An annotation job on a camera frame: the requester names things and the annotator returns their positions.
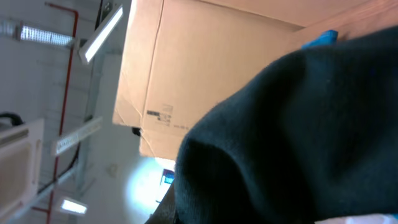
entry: dark fabric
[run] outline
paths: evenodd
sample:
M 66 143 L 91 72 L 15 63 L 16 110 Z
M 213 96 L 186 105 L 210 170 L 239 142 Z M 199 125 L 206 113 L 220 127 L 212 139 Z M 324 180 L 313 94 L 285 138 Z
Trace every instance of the dark fabric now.
M 308 223 L 398 212 L 398 28 L 299 50 L 185 137 L 175 199 L 191 223 Z

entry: rectangular light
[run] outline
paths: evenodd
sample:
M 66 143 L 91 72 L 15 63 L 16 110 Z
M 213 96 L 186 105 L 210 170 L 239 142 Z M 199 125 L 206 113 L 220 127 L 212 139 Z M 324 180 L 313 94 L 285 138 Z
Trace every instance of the rectangular light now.
M 61 136 L 57 141 L 53 142 L 52 155 L 59 156 L 67 149 L 78 144 L 81 140 L 87 138 L 89 135 L 101 129 L 102 118 L 92 119 L 83 126 L 71 131 L 68 134 Z
M 116 27 L 123 16 L 123 5 L 115 7 L 105 18 L 105 20 L 95 30 L 94 34 L 88 39 L 84 46 L 79 50 L 79 56 L 83 63 L 89 64 L 91 59 L 102 46 L 106 38 Z
M 21 40 L 28 40 L 42 44 L 51 44 L 62 47 L 70 47 L 73 44 L 73 37 L 41 30 L 29 26 L 22 26 Z
M 57 207 L 60 212 L 72 215 L 84 215 L 87 212 L 87 205 L 68 197 L 62 197 Z

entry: person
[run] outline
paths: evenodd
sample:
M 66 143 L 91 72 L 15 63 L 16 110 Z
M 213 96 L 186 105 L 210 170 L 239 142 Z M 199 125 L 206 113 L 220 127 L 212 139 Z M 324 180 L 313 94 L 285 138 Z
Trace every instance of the person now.
M 397 40 L 393 27 L 270 64 L 185 136 L 147 223 L 397 223 Z

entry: white object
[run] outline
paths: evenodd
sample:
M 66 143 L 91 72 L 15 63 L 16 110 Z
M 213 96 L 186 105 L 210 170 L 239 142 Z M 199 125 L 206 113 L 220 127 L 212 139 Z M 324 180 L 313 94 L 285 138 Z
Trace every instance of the white object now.
M 58 45 L 62 47 L 70 47 L 72 46 L 72 43 L 74 41 L 73 37 L 29 26 L 22 26 L 21 40 L 28 40 L 42 44 Z
M 89 135 L 101 129 L 102 117 L 92 119 L 85 123 L 82 127 L 75 129 L 74 131 L 62 135 L 57 141 L 53 142 L 52 154 L 53 156 L 59 156 L 67 149 L 78 144 L 81 140 L 87 138 Z
M 0 223 L 37 194 L 44 121 L 0 132 Z
M 87 205 L 68 197 L 62 197 L 58 202 L 57 208 L 62 213 L 73 215 L 84 215 L 87 212 Z
M 91 59 L 102 46 L 106 38 L 116 27 L 123 16 L 123 5 L 115 7 L 104 19 L 104 21 L 95 30 L 94 34 L 87 40 L 84 46 L 79 50 L 79 56 L 83 63 L 89 64 Z

